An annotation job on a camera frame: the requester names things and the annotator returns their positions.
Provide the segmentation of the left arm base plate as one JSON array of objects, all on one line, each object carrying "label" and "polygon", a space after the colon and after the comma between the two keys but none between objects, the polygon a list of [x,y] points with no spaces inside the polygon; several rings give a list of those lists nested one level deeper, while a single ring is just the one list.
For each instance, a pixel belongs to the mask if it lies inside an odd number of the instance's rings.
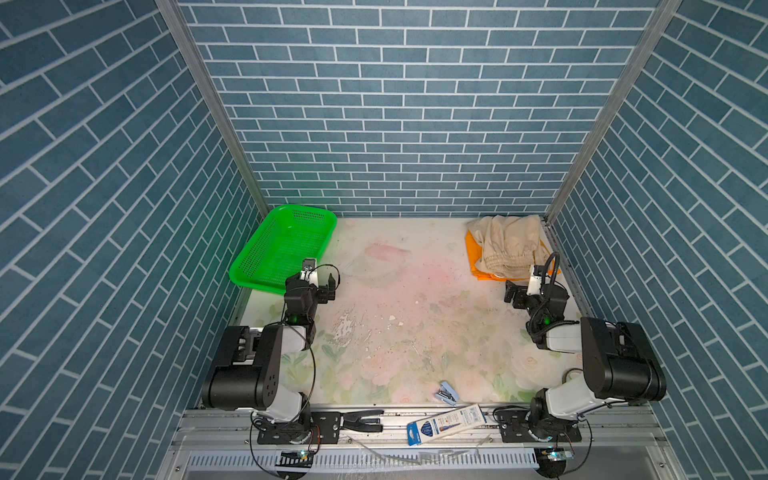
[{"label": "left arm base plate", "polygon": [[337,444],[342,424],[342,413],[333,411],[304,411],[294,422],[277,422],[256,415],[252,426],[258,433],[260,445],[298,445],[313,437],[321,446]]}]

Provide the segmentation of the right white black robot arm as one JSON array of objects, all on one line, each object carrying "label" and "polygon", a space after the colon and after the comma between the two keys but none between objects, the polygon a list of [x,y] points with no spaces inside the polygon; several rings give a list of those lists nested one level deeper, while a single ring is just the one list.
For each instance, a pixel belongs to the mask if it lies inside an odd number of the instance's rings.
[{"label": "right white black robot arm", "polygon": [[643,328],[634,323],[593,317],[567,319],[568,291],[557,282],[534,293],[511,281],[504,301],[528,313],[526,332],[540,350],[579,355],[581,374],[544,388],[530,402],[525,418],[531,433],[549,438],[603,407],[662,400],[667,381]]}]

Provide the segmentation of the orange shorts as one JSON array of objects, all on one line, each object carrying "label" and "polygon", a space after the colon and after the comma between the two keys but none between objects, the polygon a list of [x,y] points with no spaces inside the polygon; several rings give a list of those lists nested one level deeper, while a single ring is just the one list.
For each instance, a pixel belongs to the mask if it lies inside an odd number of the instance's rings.
[{"label": "orange shorts", "polygon": [[470,271],[479,280],[527,282],[534,265],[543,265],[552,251],[543,241],[530,251],[508,254],[490,252],[477,243],[473,235],[465,235]]}]

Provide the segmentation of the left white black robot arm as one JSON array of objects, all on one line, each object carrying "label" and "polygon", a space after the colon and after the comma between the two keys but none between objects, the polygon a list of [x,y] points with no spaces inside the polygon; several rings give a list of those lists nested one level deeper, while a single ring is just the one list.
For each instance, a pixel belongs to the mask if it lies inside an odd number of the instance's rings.
[{"label": "left white black robot arm", "polygon": [[335,299],[340,282],[330,275],[319,285],[312,273],[295,274],[286,280],[279,321],[226,328],[203,382],[203,405],[224,411],[250,408],[272,424],[306,428],[310,396],[280,384],[282,356],[312,351],[318,306]]}]

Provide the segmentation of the green plastic basket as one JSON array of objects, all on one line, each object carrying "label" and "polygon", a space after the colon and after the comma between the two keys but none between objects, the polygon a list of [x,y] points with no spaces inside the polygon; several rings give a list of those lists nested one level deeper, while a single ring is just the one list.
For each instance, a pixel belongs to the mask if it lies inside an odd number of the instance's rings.
[{"label": "green plastic basket", "polygon": [[229,269],[237,286],[282,295],[305,259],[323,257],[338,218],[328,210],[284,205],[258,226]]}]

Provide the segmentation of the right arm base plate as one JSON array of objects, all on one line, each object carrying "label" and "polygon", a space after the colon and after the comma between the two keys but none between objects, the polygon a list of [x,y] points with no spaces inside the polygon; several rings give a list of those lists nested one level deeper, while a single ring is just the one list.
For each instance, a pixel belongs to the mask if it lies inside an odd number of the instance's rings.
[{"label": "right arm base plate", "polygon": [[522,407],[499,407],[492,412],[503,443],[576,443],[582,434],[574,420],[552,417],[544,412],[532,412]]}]

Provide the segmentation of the beige shorts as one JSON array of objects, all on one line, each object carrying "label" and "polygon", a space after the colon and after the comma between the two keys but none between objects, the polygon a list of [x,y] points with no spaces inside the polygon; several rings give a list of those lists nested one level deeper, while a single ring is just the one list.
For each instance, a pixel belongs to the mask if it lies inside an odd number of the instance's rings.
[{"label": "beige shorts", "polygon": [[468,222],[466,228],[486,255],[490,252],[522,253],[533,250],[540,241],[544,242],[541,219],[537,215],[486,216]]}]

